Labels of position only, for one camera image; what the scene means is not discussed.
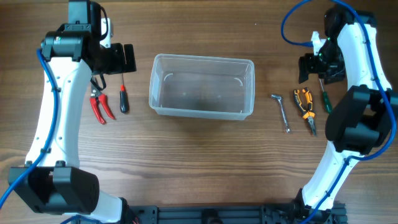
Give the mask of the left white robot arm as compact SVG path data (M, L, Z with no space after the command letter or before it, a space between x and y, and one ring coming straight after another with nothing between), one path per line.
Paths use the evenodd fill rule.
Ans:
M136 71L130 44L111 43L111 21L94 1L70 1L68 21L37 50L45 83L34 141L22 167L9 171L15 192L35 213L72 221L139 223L127 201L103 192L80 169L78 132L88 85L96 76Z

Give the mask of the green screwdriver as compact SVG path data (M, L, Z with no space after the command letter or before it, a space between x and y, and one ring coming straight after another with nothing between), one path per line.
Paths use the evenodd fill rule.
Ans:
M330 103L330 99L329 99L328 93L325 91L324 86L323 86L323 82L322 82L322 80L320 78L319 78L319 82L320 82L320 88L322 90L322 98L323 98L323 104L324 104L325 111L328 114L330 114L332 112L332 110L333 110L333 107L332 107L332 105Z

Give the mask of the silver socket wrench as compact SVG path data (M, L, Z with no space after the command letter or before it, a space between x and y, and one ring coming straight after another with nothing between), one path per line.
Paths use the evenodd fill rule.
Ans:
M290 129L290 126L289 126L289 123L287 121L287 117L286 117L286 114L285 114L285 109L284 109L284 106L283 106L283 98L280 95L276 95L276 94L271 94L271 98L275 99L278 102L278 104L280 106L280 112L281 112L281 115L282 115L282 119L283 119L283 122L285 124L285 132L286 133L290 133L291 129Z

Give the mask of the orange black pliers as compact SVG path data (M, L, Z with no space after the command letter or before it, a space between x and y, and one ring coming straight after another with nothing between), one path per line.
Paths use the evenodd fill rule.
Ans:
M306 103L303 103L303 101L301 100L300 98L301 93L303 93L303 95L305 96ZM312 134L316 136L317 130L314 121L315 112L313 110L313 98L311 91L307 87L303 88L302 90L294 89L293 98L296 107L301 112L301 117L307 121Z

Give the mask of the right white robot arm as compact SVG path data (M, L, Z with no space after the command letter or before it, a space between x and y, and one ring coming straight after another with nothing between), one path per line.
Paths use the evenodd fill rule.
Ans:
M299 82L316 73L327 83L346 79L348 90L326 121L326 151L297 196L300 223L325 223L353 167L380 156L397 132L397 93L385 78L376 47L376 22L342 2L327 10L325 35L312 35L313 52L298 61Z

